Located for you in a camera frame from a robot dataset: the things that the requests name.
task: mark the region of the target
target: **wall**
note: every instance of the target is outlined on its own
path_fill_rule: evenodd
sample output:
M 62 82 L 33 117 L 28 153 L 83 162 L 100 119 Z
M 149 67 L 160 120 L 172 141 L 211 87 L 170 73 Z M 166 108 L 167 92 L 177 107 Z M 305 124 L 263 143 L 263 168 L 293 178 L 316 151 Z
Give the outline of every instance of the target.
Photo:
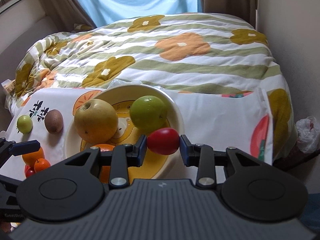
M 0 53 L 44 16 L 39 0 L 21 0 L 0 14 Z
M 264 33 L 285 76 L 295 121 L 320 121 L 320 0 L 259 0 L 257 30 Z M 320 192 L 320 158 L 292 171 Z

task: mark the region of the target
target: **small green fruit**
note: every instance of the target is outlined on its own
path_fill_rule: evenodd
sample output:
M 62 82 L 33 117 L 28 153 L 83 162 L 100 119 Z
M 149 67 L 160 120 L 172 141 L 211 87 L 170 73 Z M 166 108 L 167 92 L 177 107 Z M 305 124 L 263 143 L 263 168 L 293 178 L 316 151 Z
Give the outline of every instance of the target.
M 17 127 L 23 134 L 30 133 L 33 128 L 33 123 L 28 115 L 22 115 L 17 120 Z
M 167 106 L 155 96 L 140 97 L 130 108 L 130 117 L 138 129 L 152 132 L 161 128 L 167 119 Z

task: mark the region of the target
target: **brown kiwi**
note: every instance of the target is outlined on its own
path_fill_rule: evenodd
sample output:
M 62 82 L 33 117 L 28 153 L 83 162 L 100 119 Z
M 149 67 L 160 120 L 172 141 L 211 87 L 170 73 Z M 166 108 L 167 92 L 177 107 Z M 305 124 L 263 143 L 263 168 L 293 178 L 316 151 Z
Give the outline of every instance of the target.
M 63 128 L 62 114 L 57 109 L 49 111 L 45 115 L 44 125 L 49 133 L 60 133 Z

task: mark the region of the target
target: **striped blanket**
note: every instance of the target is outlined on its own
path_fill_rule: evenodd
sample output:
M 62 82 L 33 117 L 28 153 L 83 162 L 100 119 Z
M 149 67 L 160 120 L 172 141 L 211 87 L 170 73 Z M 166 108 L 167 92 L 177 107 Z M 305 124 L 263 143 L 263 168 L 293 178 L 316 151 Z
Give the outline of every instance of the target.
M 274 118 L 274 157 L 297 139 L 288 86 L 265 35 L 224 14 L 155 15 L 47 36 L 18 66 L 9 102 L 21 106 L 47 87 L 106 88 L 114 78 L 231 96 L 261 87 Z

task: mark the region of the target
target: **headboard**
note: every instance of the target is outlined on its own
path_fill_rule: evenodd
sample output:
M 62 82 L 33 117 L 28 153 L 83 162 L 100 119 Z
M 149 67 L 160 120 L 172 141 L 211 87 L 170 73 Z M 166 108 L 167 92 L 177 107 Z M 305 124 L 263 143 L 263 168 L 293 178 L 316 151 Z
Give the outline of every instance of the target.
M 7 79 L 15 79 L 15 71 L 27 50 L 38 40 L 58 31 L 50 17 L 42 18 L 30 29 L 21 34 L 0 54 L 0 83 Z M 0 131 L 6 130 L 11 121 L 11 115 L 4 108 L 5 94 L 0 88 Z

